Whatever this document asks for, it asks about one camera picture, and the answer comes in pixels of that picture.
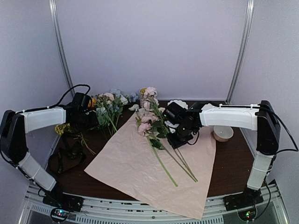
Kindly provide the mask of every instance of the white bowl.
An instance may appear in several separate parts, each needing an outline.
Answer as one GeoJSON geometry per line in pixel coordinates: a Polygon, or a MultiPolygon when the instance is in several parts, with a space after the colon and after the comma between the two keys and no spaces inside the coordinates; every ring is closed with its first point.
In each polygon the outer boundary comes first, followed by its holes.
{"type": "Polygon", "coordinates": [[[213,135],[217,141],[226,142],[234,135],[234,130],[228,126],[214,126],[213,135]]]}

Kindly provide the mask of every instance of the vertical metal pole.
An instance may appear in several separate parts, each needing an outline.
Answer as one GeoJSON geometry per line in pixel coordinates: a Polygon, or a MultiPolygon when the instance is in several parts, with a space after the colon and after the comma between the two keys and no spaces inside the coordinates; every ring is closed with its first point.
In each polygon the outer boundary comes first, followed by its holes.
{"type": "MultiPolygon", "coordinates": [[[[59,50],[59,55],[60,55],[60,61],[62,64],[62,68],[64,71],[64,76],[65,76],[67,85],[69,88],[71,88],[71,87],[73,87],[73,83],[71,80],[70,71],[69,71],[69,67],[66,62],[64,47],[62,44],[62,38],[61,38],[59,22],[58,22],[58,15],[57,15],[57,10],[56,10],[56,0],[49,0],[49,4],[50,4],[50,12],[51,12],[53,25],[54,25],[54,30],[55,30],[55,34],[56,34],[56,40],[57,40],[57,45],[58,45],[58,50],[59,50]]],[[[71,90],[71,94],[73,97],[75,96],[75,91],[73,89],[71,90]]]]}
{"type": "Polygon", "coordinates": [[[244,29],[243,29],[243,35],[242,35],[241,45],[240,45],[240,49],[239,49],[239,55],[238,55],[238,58],[237,58],[237,63],[235,65],[233,80],[232,80],[232,83],[231,83],[230,88],[229,88],[228,96],[226,98],[226,102],[228,104],[231,103],[232,96],[234,94],[235,87],[237,85],[238,78],[239,78],[239,75],[240,75],[240,72],[241,72],[242,63],[243,63],[244,55],[245,55],[245,49],[246,49],[246,46],[247,46],[247,42],[248,42],[248,38],[249,38],[249,34],[250,34],[250,29],[251,29],[251,24],[252,24],[253,9],[254,9],[254,0],[248,0],[247,12],[246,12],[246,16],[245,16],[245,23],[244,23],[244,29]]]}

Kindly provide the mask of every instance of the wrapping paper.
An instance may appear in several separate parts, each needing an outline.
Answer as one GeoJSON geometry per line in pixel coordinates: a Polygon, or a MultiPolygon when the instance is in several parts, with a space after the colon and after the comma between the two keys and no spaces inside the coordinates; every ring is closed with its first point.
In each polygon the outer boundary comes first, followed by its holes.
{"type": "MultiPolygon", "coordinates": [[[[147,138],[138,134],[135,117],[136,114],[133,114],[114,134],[85,172],[159,210],[200,220],[216,151],[211,128],[200,129],[195,145],[179,148],[198,182],[194,182],[166,151],[158,150],[163,164],[178,184],[175,187],[154,155],[147,138]]],[[[167,140],[161,142],[175,156],[167,140]]]]}

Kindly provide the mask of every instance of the dark table surface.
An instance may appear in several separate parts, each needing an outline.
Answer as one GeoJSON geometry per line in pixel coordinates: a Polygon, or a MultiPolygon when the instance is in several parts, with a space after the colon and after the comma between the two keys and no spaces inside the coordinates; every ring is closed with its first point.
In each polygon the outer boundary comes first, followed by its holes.
{"type": "MultiPolygon", "coordinates": [[[[161,106],[165,106],[165,101],[160,101],[161,106]]],[[[118,128],[121,127],[132,116],[133,112],[124,109],[124,113],[119,120],[118,128]]],[[[100,131],[92,130],[84,133],[88,140],[88,146],[96,153],[99,153],[106,144],[107,140],[100,131]]],[[[68,140],[73,145],[75,140],[68,140]]],[[[64,147],[60,141],[56,147],[64,147]]],[[[116,199],[134,200],[134,198],[92,178],[84,169],[95,158],[86,147],[83,152],[87,158],[83,164],[65,173],[53,176],[63,185],[64,192],[81,196],[116,199]]],[[[72,166],[73,161],[64,160],[66,165],[72,166]]],[[[243,191],[253,164],[253,156],[239,128],[234,128],[234,136],[225,143],[216,142],[216,156],[213,168],[212,179],[208,196],[220,196],[243,191]]]]}

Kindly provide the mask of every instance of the robotic arm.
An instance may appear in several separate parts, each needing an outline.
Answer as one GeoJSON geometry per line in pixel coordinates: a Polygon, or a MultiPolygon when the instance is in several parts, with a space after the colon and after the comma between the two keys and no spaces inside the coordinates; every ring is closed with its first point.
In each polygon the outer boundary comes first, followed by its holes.
{"type": "Polygon", "coordinates": [[[244,192],[224,198],[227,210],[239,209],[263,201],[260,188],[271,170],[279,146],[280,124],[273,116],[268,101],[259,105],[211,105],[197,102],[185,109],[172,102],[164,111],[166,120],[176,124],[174,133],[167,136],[175,149],[193,138],[203,126],[232,126],[257,131],[257,155],[244,192]]]}
{"type": "Polygon", "coordinates": [[[61,107],[43,110],[38,108],[18,113],[8,110],[4,113],[0,126],[1,152],[11,159],[9,163],[46,193],[44,203],[68,211],[80,211],[83,199],[63,194],[62,186],[31,156],[25,134],[63,123],[70,123],[79,131],[96,126],[96,114],[88,110],[90,100],[90,96],[76,93],[71,103],[61,107]]]}

